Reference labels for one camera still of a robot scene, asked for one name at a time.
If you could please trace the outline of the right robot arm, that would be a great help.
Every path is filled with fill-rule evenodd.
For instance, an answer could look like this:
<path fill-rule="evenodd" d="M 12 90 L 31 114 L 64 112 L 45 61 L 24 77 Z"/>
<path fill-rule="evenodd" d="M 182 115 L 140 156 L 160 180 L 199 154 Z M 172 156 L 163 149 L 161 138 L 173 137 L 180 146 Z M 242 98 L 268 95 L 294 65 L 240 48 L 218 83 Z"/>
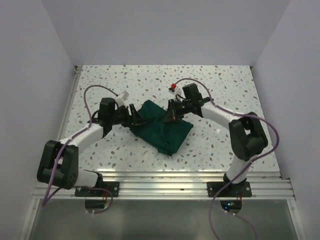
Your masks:
<path fill-rule="evenodd" d="M 209 96 L 203 98 L 194 83 L 184 86 L 182 90 L 173 84 L 169 91 L 175 98 L 168 101 L 162 119 L 164 123 L 175 122 L 192 113 L 229 130 L 233 160 L 224 176 L 222 189 L 227 196 L 235 196 L 241 190 L 240 183 L 247 178 L 248 170 L 244 168 L 268 146 L 261 118 L 255 112 L 233 112 L 216 105 Z"/>

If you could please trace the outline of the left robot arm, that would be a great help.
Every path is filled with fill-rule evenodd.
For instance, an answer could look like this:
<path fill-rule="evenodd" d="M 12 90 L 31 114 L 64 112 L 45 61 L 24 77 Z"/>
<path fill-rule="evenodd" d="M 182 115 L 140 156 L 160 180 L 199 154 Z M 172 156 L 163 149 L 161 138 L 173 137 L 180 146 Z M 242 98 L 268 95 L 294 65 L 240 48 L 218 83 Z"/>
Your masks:
<path fill-rule="evenodd" d="M 88 124 L 74 135 L 59 141 L 49 140 L 45 145 L 37 170 L 39 182 L 69 190 L 85 187 L 92 196 L 103 193 L 102 175 L 95 171 L 80 170 L 80 154 L 103 139 L 115 125 L 125 128 L 145 125 L 133 104 L 120 104 L 119 99 L 102 98 L 97 111 Z"/>

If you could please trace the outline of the green surgical cloth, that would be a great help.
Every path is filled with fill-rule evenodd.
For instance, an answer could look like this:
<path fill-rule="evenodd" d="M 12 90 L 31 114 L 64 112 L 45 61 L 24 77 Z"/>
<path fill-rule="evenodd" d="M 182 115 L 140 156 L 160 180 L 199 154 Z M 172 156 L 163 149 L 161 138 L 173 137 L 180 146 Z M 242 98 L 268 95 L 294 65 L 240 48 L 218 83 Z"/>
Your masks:
<path fill-rule="evenodd" d="M 156 148 L 159 153 L 170 157 L 178 152 L 194 127 L 193 124 L 181 119 L 162 122 L 166 111 L 151 100 L 145 101 L 137 112 L 147 123 L 133 126 L 130 131 Z"/>

